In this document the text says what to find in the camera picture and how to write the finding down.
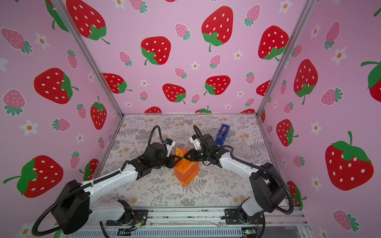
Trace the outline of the orange wrapping paper sheet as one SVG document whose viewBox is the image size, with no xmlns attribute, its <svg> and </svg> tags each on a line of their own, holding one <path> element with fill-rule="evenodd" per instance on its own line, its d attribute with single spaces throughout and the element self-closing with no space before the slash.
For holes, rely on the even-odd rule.
<svg viewBox="0 0 381 238">
<path fill-rule="evenodd" d="M 189 161 L 185 157 L 187 153 L 187 150 L 176 148 L 175 155 L 179 158 L 176 157 L 177 163 L 173 169 L 177 179 L 182 184 L 182 186 L 187 186 L 200 171 L 199 162 Z"/>
</svg>

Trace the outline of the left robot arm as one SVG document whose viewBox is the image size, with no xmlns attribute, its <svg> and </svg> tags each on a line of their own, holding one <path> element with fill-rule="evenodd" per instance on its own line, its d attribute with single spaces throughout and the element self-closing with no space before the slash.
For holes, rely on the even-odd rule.
<svg viewBox="0 0 381 238">
<path fill-rule="evenodd" d="M 73 234 L 92 223 L 113 221 L 118 225 L 134 226 L 138 223 L 134 210 L 123 199 L 113 203 L 100 203 L 99 199 L 118 187 L 151 173 L 161 167 L 173 168 L 178 158 L 171 154 L 175 142 L 167 139 L 147 146 L 145 152 L 121 168 L 96 179 L 82 183 L 73 180 L 67 183 L 52 209 L 60 230 L 65 235 Z"/>
</svg>

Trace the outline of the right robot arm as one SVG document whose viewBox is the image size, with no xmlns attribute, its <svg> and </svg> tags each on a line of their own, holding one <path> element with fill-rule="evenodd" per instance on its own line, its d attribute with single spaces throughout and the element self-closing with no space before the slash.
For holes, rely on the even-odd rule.
<svg viewBox="0 0 381 238">
<path fill-rule="evenodd" d="M 191 162 L 205 162 L 232 171 L 248 180 L 253 196 L 238 206 L 238 217 L 248 223 L 254 216 L 263 212 L 278 210 L 290 215 L 294 211 L 293 198 L 287 184 L 271 163 L 253 164 L 234 155 L 234 148 L 229 145 L 219 146 L 207 134 L 193 135 L 190 142 L 194 148 L 184 158 Z"/>
</svg>

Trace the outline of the blue tape dispenser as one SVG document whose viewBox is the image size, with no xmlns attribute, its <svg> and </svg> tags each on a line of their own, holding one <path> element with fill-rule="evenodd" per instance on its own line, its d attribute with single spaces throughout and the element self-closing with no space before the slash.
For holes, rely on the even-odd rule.
<svg viewBox="0 0 381 238">
<path fill-rule="evenodd" d="M 227 138 L 228 132 L 229 132 L 230 126 L 226 124 L 222 124 L 221 128 L 217 134 L 217 137 L 215 139 L 215 143 L 219 146 L 223 146 L 225 143 L 225 140 Z"/>
</svg>

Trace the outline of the aluminium front frame rail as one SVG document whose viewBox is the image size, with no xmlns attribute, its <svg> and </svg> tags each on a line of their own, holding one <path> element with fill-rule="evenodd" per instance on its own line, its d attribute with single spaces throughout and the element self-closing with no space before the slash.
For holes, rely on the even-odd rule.
<svg viewBox="0 0 381 238">
<path fill-rule="evenodd" d="M 301 209 L 277 210 L 242 223 L 235 207 L 134 207 L 136 219 L 85 225 L 72 238 L 312 238 Z"/>
</svg>

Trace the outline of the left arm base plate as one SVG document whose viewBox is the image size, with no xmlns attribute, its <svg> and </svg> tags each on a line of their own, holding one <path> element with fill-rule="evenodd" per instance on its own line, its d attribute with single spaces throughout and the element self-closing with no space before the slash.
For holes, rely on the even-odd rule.
<svg viewBox="0 0 381 238">
<path fill-rule="evenodd" d="M 134 209 L 132 211 L 127 211 L 125 214 L 117 221 L 108 220 L 106 226 L 135 226 L 136 224 L 144 226 L 146 224 L 148 217 L 148 210 Z"/>
</svg>

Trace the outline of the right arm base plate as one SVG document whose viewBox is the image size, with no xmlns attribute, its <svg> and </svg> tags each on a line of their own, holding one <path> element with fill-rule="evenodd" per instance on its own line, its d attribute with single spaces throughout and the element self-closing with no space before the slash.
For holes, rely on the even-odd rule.
<svg viewBox="0 0 381 238">
<path fill-rule="evenodd" d="M 248 216 L 243 210 L 233 208 L 224 210 L 222 220 L 225 220 L 228 225 L 262 225 L 264 223 L 264 218 L 264 214 L 262 213 Z"/>
</svg>

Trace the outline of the right aluminium corner post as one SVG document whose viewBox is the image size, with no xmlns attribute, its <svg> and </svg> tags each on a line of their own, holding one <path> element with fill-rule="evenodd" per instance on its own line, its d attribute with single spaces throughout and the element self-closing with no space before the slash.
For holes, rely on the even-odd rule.
<svg viewBox="0 0 381 238">
<path fill-rule="evenodd" d="M 256 113 L 257 115 L 257 118 L 259 119 L 264 110 L 265 110 L 265 107 L 269 101 L 269 98 L 274 90 L 274 88 L 276 87 L 279 79 L 281 78 L 281 75 L 286 67 L 286 64 L 288 63 L 289 59 L 290 59 L 290 56 L 291 56 L 291 52 L 293 50 L 293 48 L 296 46 L 313 10 L 314 10 L 314 7 L 315 5 L 317 4 L 317 0 L 308 0 L 306 1 L 305 3 L 305 6 L 302 10 L 302 13 L 301 13 L 301 16 L 299 18 L 299 20 L 297 21 L 297 24 L 289 38 L 289 42 L 282 54 L 282 57 L 280 59 L 280 62 L 274 72 L 274 75 L 269 83 L 269 86 L 267 88 L 267 91 L 266 91 L 266 94 L 265 94 L 265 97 L 263 99 L 263 102 L 261 103 L 260 105 L 260 108 L 259 108 L 259 111 Z"/>
</svg>

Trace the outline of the aluminium corner post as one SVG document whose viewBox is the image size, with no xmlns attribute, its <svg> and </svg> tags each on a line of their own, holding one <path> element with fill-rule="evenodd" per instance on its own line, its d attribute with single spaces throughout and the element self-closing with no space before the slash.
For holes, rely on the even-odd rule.
<svg viewBox="0 0 381 238">
<path fill-rule="evenodd" d="M 108 98 L 109 102 L 113 106 L 116 114 L 120 117 L 124 117 L 124 113 L 119 106 L 118 102 L 116 101 L 114 94 L 110 90 L 101 70 L 99 69 L 96 61 L 94 60 L 91 52 L 89 51 L 89 48 L 87 47 L 86 43 L 83 40 L 82 35 L 78 31 L 78 29 L 75 26 L 74 21 L 69 15 L 69 12 L 65 6 L 65 1 L 59 1 L 59 0 L 52 0 L 53 6 L 56 8 L 58 15 L 60 16 L 63 23 L 66 25 L 70 35 L 72 36 L 74 42 L 76 43 L 77 47 L 79 48 L 81 54 L 83 55 L 87 65 L 89 66 L 91 72 L 96 77 L 98 84 L 102 88 L 105 96 Z"/>
<path fill-rule="evenodd" d="M 269 86 L 267 88 L 267 91 L 266 91 L 266 94 L 265 94 L 265 97 L 263 99 L 263 102 L 261 103 L 260 105 L 260 108 L 259 108 L 259 111 L 256 113 L 257 115 L 257 118 L 259 119 L 264 110 L 265 110 L 265 107 L 269 101 L 269 98 L 274 90 L 274 88 L 276 87 L 279 79 L 281 78 L 281 75 L 286 67 L 286 64 L 288 63 L 289 59 L 290 59 L 290 56 L 291 56 L 291 52 L 293 50 L 293 48 L 296 46 L 313 10 L 314 10 L 314 7 L 315 5 L 317 4 L 317 0 L 308 0 L 306 1 L 305 3 L 305 6 L 302 10 L 302 13 L 301 13 L 301 16 L 299 18 L 299 20 L 297 21 L 297 24 L 289 38 L 289 42 L 282 54 L 282 57 L 280 59 L 280 62 L 274 72 L 274 75 L 269 83 Z"/>
</svg>

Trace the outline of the left aluminium corner post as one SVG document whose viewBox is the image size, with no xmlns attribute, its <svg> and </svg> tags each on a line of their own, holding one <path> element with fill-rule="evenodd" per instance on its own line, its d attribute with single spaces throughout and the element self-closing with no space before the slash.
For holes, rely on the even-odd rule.
<svg viewBox="0 0 381 238">
<path fill-rule="evenodd" d="M 58 15 L 60 16 L 63 23 L 66 25 L 70 35 L 72 36 L 74 42 L 76 43 L 77 47 L 79 48 L 81 54 L 83 55 L 87 65 L 89 66 L 91 72 L 96 77 L 98 84 L 102 88 L 105 96 L 108 98 L 109 102 L 113 106 L 116 114 L 120 117 L 124 117 L 124 113 L 119 106 L 118 102 L 116 101 L 114 94 L 110 90 L 101 70 L 99 69 L 96 61 L 94 60 L 91 52 L 89 51 L 89 48 L 87 47 L 86 43 L 83 40 L 82 35 L 78 31 L 78 29 L 75 26 L 74 21 L 69 15 L 69 12 L 65 6 L 65 1 L 59 1 L 59 0 L 52 0 L 53 6 L 56 8 Z"/>
</svg>

